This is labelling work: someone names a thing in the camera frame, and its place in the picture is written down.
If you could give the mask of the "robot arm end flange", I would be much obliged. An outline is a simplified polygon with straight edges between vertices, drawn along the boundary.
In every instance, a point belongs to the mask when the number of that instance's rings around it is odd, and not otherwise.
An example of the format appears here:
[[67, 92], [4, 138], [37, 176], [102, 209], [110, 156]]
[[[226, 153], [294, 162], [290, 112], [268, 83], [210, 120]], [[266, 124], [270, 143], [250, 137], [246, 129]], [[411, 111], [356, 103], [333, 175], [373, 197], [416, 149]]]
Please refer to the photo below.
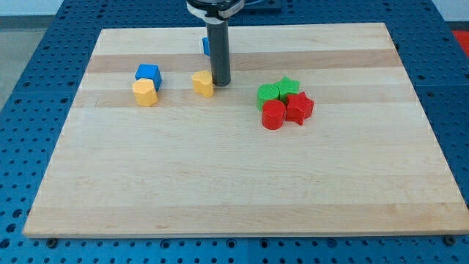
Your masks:
[[187, 0], [190, 14], [208, 24], [221, 24], [239, 13], [245, 0]]

